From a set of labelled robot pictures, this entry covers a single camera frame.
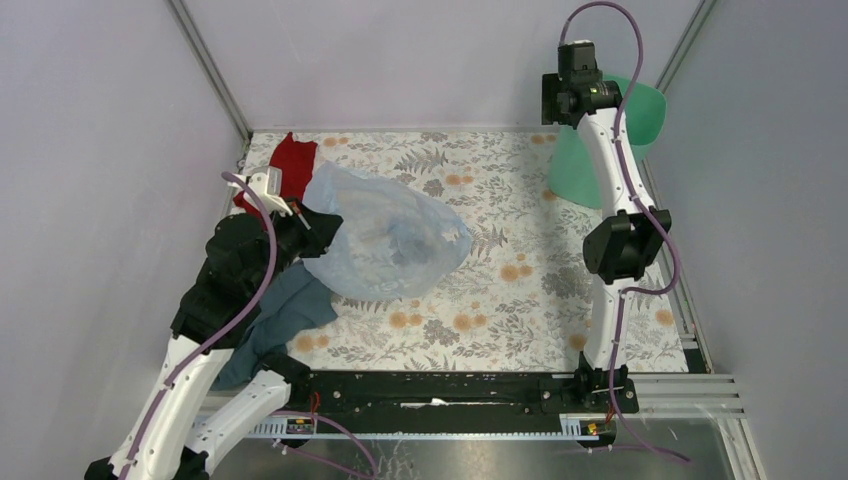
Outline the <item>green plastic trash bin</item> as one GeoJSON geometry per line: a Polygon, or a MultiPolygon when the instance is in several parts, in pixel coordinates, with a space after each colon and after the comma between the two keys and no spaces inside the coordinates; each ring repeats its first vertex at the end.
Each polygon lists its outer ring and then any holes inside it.
{"type": "MultiPolygon", "coordinates": [[[[660,136],[667,114],[667,99],[659,90],[637,83],[626,105],[625,123],[634,159],[640,163],[660,136]]],[[[591,209],[602,200],[592,161],[578,133],[562,126],[548,172],[548,187],[556,196],[591,209]]]]}

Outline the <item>light blue plastic trash bag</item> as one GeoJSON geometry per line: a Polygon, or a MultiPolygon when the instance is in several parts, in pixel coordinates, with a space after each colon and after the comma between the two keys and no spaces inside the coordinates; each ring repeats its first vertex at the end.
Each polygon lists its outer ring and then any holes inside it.
{"type": "Polygon", "coordinates": [[[304,265],[349,299],[421,297],[471,252],[469,230],[451,208],[393,179],[327,161],[303,202],[343,220],[327,252],[304,265]]]}

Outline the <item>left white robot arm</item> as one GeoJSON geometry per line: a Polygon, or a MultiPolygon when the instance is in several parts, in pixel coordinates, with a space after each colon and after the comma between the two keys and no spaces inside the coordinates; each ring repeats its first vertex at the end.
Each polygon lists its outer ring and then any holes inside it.
{"type": "Polygon", "coordinates": [[[193,427],[212,384],[258,318],[272,280],[299,258],[325,254],[343,224],[341,216],[296,199],[287,204],[292,215],[274,211],[269,222],[238,213],[217,223],[195,283],[180,300],[144,411],[119,449],[93,461],[85,478],[207,479],[274,406],[296,411],[307,404],[307,380],[263,367],[258,381],[208,424],[193,427]]]}

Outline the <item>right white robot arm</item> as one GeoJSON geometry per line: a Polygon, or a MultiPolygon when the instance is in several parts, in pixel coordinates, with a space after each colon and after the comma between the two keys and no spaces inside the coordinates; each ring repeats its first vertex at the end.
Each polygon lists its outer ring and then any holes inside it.
{"type": "Polygon", "coordinates": [[[601,201],[601,222],[584,239],[593,276],[592,327],[580,353],[570,396],[589,412],[634,409],[623,353],[625,303],[662,248],[671,215],[643,185],[625,129],[624,95],[606,80],[591,41],[561,44],[558,70],[542,80],[542,121],[575,130],[586,148],[601,201]]]}

